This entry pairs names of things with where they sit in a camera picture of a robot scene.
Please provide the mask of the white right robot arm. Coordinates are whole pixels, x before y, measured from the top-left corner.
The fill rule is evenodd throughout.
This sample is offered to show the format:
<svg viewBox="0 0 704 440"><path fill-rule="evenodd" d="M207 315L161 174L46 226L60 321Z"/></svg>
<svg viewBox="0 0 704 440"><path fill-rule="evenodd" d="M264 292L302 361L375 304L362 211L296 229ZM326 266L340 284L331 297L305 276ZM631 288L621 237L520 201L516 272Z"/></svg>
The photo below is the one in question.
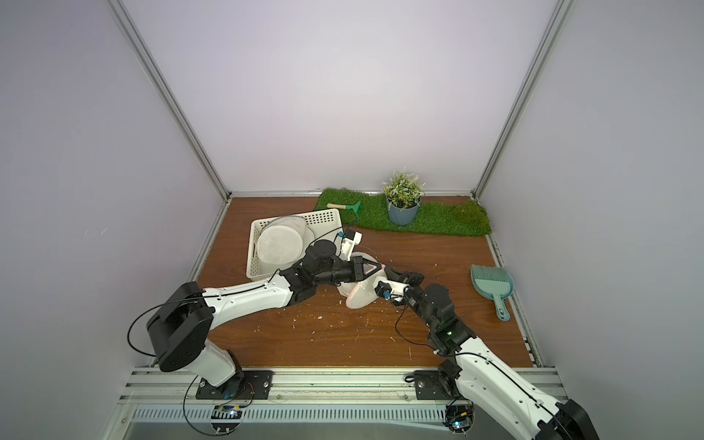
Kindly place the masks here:
<svg viewBox="0 0 704 440"><path fill-rule="evenodd" d="M421 286L417 272L384 270L375 289L413 311L428 327L428 346L446 359L454 392L476 403L515 439L597 439L590 416L578 403L562 403L527 381L494 354L456 314L447 288Z"/></svg>

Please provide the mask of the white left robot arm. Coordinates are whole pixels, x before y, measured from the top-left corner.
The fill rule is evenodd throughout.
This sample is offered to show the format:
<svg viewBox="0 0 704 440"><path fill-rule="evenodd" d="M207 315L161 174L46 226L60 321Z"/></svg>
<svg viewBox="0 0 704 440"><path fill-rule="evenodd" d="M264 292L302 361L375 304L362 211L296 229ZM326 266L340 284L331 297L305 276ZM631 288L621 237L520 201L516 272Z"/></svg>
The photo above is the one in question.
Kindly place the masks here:
<svg viewBox="0 0 704 440"><path fill-rule="evenodd" d="M187 282L148 320L147 331L162 372L188 370L227 397L243 388L236 357L209 340L212 330L243 316L300 304L320 285L364 282L383 265L361 255L344 256L326 239L267 280L227 288L202 289Z"/></svg>

